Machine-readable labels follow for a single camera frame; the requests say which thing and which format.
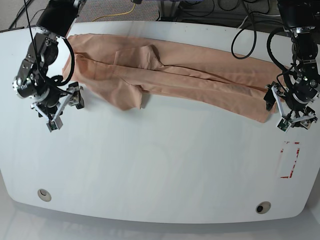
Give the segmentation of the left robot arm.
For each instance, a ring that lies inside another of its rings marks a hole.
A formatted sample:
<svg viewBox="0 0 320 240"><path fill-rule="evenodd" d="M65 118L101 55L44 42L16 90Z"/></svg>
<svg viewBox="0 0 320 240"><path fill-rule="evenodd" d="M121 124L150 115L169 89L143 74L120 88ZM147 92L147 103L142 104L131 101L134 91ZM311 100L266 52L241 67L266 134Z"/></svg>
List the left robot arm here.
<svg viewBox="0 0 320 240"><path fill-rule="evenodd" d="M267 85L264 96L266 110L277 105L280 120L277 128L287 132L290 128L309 129L317 122L315 111L308 106L320 97L320 75L316 57L318 46L312 32L320 26L320 2L318 0L279 0L278 10L283 27L273 30L267 39L267 52L280 68L280 80ZM292 63L289 68L273 55L271 41L277 33L286 32L292 41Z"/></svg>

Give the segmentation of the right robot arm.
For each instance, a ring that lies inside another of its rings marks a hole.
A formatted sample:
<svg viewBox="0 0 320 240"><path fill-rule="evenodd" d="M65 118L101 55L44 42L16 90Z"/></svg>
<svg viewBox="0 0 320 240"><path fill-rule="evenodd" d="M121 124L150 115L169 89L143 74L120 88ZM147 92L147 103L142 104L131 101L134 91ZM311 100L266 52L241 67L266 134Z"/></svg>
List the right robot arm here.
<svg viewBox="0 0 320 240"><path fill-rule="evenodd" d="M84 99L78 82L71 83L75 70L75 54L69 43L68 33L79 17L84 0L51 0L36 23L40 32L31 34L31 43L22 61L12 87L17 96L32 98L31 108L46 119L50 131L59 130L63 123L60 116L67 105L78 110L84 108ZM70 70L67 77L47 75L49 66L58 57L58 38L62 38L70 53Z"/></svg>

